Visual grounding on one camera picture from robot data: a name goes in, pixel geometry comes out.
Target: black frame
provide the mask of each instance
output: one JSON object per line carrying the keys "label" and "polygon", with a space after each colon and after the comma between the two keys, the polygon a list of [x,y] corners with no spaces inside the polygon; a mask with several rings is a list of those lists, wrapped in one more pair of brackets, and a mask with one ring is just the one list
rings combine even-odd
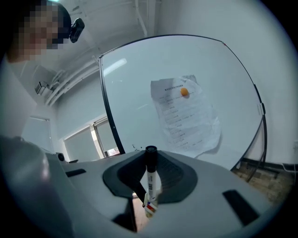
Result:
{"label": "black frame", "polygon": [[[124,46],[127,46],[127,45],[130,45],[130,44],[133,44],[135,42],[138,42],[138,41],[141,41],[141,40],[147,40],[147,39],[151,39],[151,38],[157,38],[157,37],[164,37],[164,36],[194,36],[194,37],[201,37],[201,38],[207,38],[207,39],[210,39],[210,40],[216,40],[216,41],[219,41],[219,42],[222,42],[221,40],[217,40],[217,39],[213,39],[213,38],[210,38],[210,37],[205,37],[205,36],[199,36],[199,35],[189,35],[189,34],[168,34],[168,35],[158,35],[158,36],[151,36],[151,37],[147,37],[147,38],[143,38],[143,39],[139,39],[139,40],[134,40],[132,42],[129,42],[127,44],[124,44],[122,46],[119,46],[119,47],[116,47],[106,53],[104,53],[103,55],[101,55],[99,57],[99,62],[100,62],[100,80],[101,80],[101,86],[102,86],[102,96],[103,96],[103,102],[104,102],[104,105],[105,105],[105,109],[106,109],[106,112],[107,112],[107,117],[108,117],[108,120],[109,120],[109,123],[110,123],[110,126],[111,126],[111,130],[112,130],[112,133],[113,133],[113,136],[115,138],[115,142],[116,142],[116,145],[119,149],[119,152],[120,154],[125,154],[125,150],[123,148],[123,145],[121,143],[121,140],[120,140],[120,137],[119,137],[119,134],[118,134],[118,131],[117,131],[117,128],[115,126],[115,123],[114,123],[114,119],[113,119],[113,115],[112,115],[112,112],[111,112],[111,108],[110,108],[110,105],[109,105],[109,102],[108,102],[108,95],[107,95],[107,90],[106,90],[106,85],[105,85],[105,81],[104,81],[104,77],[103,77],[103,74],[102,74],[102,58],[103,56],[105,56],[106,54],[116,50],[116,49],[119,49],[121,47],[124,47]],[[235,55],[235,53],[224,43],[222,42],[232,53],[233,55]],[[243,68],[245,69],[245,71],[247,72],[246,68],[244,67],[244,65],[242,64],[242,62],[240,61],[240,59],[235,55],[235,57],[238,59],[238,61],[240,62],[240,64],[243,66]],[[258,95],[258,98],[259,98],[259,101],[260,101],[260,105],[262,106],[263,108],[263,116],[262,116],[262,120],[260,122],[260,126],[261,126],[261,123],[263,122],[263,128],[264,128],[264,150],[263,150],[263,154],[260,158],[260,162],[262,162],[262,167],[264,167],[265,165],[265,161],[266,161],[266,154],[267,154],[267,123],[266,123],[266,116],[265,116],[265,106],[264,106],[264,103],[262,102],[261,100],[261,97],[260,97],[260,94],[257,90],[257,86],[254,84],[254,82],[252,81],[251,79],[251,76],[249,75],[249,73],[247,72],[252,84],[254,85],[255,89],[256,89],[256,92],[257,92],[257,95]],[[259,128],[257,129],[256,131],[256,134],[251,142],[251,144],[249,145],[249,147],[247,148],[247,150],[245,151],[245,153],[242,155],[242,157],[239,159],[239,161],[237,162],[237,164],[233,167],[235,168],[239,163],[240,161],[244,158],[244,155],[247,153],[247,151],[249,150],[249,148],[251,147],[259,129],[260,129],[260,126]]]}

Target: white ceiling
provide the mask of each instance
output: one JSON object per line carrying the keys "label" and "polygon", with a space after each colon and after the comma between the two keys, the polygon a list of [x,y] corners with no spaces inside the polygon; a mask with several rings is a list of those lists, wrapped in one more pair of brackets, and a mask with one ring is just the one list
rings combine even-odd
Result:
{"label": "white ceiling", "polygon": [[[49,70],[71,72],[90,61],[92,55],[99,57],[115,47],[144,37],[136,15],[135,0],[60,0],[59,3],[68,10],[72,22],[82,18],[85,29],[76,43],[68,41],[37,57],[37,63]],[[148,36],[157,32],[160,4],[161,1],[156,0],[139,0]]]}

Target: paper sheet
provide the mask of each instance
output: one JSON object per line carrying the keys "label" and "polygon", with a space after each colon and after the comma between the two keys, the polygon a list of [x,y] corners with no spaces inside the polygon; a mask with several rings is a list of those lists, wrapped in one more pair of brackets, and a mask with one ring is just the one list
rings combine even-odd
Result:
{"label": "paper sheet", "polygon": [[220,123],[194,75],[151,81],[151,97],[170,151],[194,158],[217,146]]}

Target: wooden floor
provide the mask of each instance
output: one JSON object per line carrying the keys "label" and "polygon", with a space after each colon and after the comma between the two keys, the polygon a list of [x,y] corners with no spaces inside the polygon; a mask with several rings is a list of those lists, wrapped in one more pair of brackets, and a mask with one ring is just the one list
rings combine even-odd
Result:
{"label": "wooden floor", "polygon": [[[251,168],[247,168],[246,163],[242,162],[240,169],[234,169],[232,172],[239,176],[244,181],[250,175]],[[279,204],[283,202],[291,191],[294,184],[293,173],[280,170],[277,178],[274,178],[274,173],[257,170],[254,177],[250,180],[249,184],[262,192],[272,204]],[[141,230],[149,222],[145,216],[144,208],[140,199],[133,200],[135,210],[135,221],[137,230]]]}

